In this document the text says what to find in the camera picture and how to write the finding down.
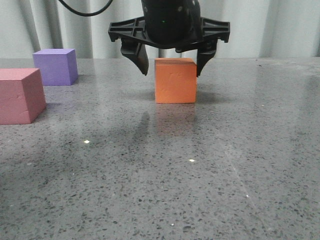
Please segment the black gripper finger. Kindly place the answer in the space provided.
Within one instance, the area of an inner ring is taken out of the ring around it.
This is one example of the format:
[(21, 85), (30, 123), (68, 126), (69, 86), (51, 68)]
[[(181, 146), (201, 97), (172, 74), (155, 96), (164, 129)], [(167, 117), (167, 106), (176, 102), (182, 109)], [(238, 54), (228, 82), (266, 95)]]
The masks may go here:
[(121, 54), (132, 61), (143, 75), (148, 74), (149, 59), (145, 45), (129, 39), (121, 39)]
[(196, 56), (196, 75), (199, 77), (207, 62), (211, 60), (217, 51), (217, 40), (205, 42), (198, 50)]

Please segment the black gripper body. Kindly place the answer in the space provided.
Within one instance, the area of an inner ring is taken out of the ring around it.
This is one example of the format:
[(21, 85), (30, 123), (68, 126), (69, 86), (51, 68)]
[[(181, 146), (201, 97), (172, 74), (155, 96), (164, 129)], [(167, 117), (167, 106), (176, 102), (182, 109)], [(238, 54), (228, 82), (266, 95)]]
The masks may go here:
[(201, 17), (197, 0), (143, 0), (141, 4), (143, 16), (110, 23), (112, 42), (121, 39), (186, 52), (207, 48), (217, 40), (229, 41), (231, 24)]

